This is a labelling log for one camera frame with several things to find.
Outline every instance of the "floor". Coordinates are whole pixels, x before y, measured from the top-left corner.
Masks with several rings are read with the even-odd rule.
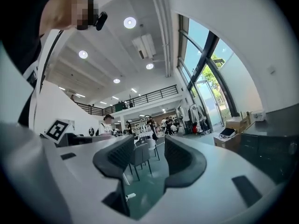
[[[130,185],[125,185],[125,193],[129,195],[135,193],[136,196],[130,198],[128,207],[130,209],[131,218],[138,220],[146,214],[151,207],[163,196],[164,181],[168,177],[168,164],[164,157],[164,137],[159,138],[157,149],[160,157],[155,157],[154,150],[150,151],[151,159],[149,164],[151,167],[152,175],[150,174],[149,166],[143,164],[136,167],[140,181],[136,176],[135,170],[132,167],[133,176],[131,175],[129,167],[126,169],[125,174]]]
[[[184,135],[183,137],[191,140],[197,140],[209,145],[214,145],[214,136],[220,134],[223,131],[223,129],[224,129],[223,126],[219,126],[217,128],[214,128],[214,132],[210,134],[200,135],[200,134],[191,133],[191,134]]]

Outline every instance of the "air conditioning unit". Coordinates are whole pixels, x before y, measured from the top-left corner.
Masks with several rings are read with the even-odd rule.
[[[150,34],[137,37],[132,42],[141,59],[152,59],[156,54],[154,42]]]

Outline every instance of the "chair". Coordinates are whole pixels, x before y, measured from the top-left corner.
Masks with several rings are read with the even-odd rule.
[[[146,142],[149,145],[149,150],[155,150],[155,157],[158,155],[158,159],[160,160],[158,150],[157,150],[157,147],[156,147],[156,142],[153,139],[148,139],[148,140],[146,140]]]
[[[133,175],[131,164],[134,166],[135,172],[136,172],[136,175],[137,175],[137,178],[138,178],[139,181],[140,181],[140,178],[139,178],[136,166],[140,165],[141,169],[143,169],[142,164],[147,161],[148,165],[149,165],[149,171],[150,171],[150,174],[151,174],[149,159],[150,159],[150,152],[149,152],[149,145],[148,144],[140,145],[140,146],[138,146],[137,148],[134,149],[133,154],[131,156],[130,163],[129,163],[129,167],[130,167],[131,174]]]

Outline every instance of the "cardboard box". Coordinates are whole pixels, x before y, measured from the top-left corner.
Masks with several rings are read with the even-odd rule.
[[[231,138],[221,138],[219,136],[214,136],[214,144],[217,147],[226,148],[233,152],[237,152],[241,143],[241,135],[237,133]]]
[[[249,120],[241,117],[232,117],[225,122],[225,127],[235,129],[236,133],[242,133],[249,125]]]

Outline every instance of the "gray chair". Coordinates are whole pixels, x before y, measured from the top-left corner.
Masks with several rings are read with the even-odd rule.
[[[148,144],[140,145],[134,149],[133,154],[131,156],[130,163],[129,163],[129,167],[130,167],[131,174],[133,175],[131,164],[134,166],[135,172],[136,172],[136,175],[137,175],[137,178],[139,181],[140,181],[140,178],[139,178],[136,166],[140,165],[141,169],[143,169],[142,164],[147,161],[148,165],[149,165],[149,171],[151,174],[149,159],[150,159],[150,152],[149,152]]]

